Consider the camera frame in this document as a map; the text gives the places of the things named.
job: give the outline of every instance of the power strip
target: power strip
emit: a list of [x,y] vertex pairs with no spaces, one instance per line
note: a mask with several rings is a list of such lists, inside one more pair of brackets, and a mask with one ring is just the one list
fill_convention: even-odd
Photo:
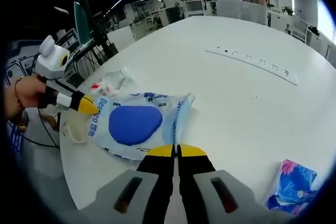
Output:
[[260,59],[259,57],[246,54],[240,51],[236,51],[236,50],[230,50],[225,47],[210,48],[210,49],[207,49],[206,51],[211,52],[213,54],[222,55],[225,57],[229,57],[232,59],[236,59],[236,60],[248,63],[252,66],[255,66],[257,68],[264,69],[267,72],[273,73],[276,76],[283,78],[286,81],[289,81],[295,86],[298,85],[298,79],[297,79],[296,73],[289,71],[287,68],[283,68],[274,62],[267,62],[265,59]]

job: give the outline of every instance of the hand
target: hand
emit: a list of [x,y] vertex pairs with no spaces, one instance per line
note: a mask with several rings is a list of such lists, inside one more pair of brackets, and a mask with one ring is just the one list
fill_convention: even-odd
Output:
[[16,84],[16,94],[24,108],[37,107],[39,95],[45,92],[46,85],[37,78],[37,75],[23,77]]

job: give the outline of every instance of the office desk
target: office desk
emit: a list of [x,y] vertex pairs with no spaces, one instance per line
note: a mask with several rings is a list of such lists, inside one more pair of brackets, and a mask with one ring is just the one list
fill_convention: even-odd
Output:
[[[286,66],[297,73],[299,84],[205,51],[217,46]],[[328,174],[336,150],[336,70],[291,36],[239,19],[191,17],[136,41],[79,89],[86,91],[106,71],[122,67],[142,92],[193,92],[196,99],[183,142],[203,149],[216,169],[249,186],[258,201],[286,158],[322,179]],[[126,169],[136,168],[90,141],[74,144],[63,134],[60,151],[78,208],[93,202],[97,190]]]

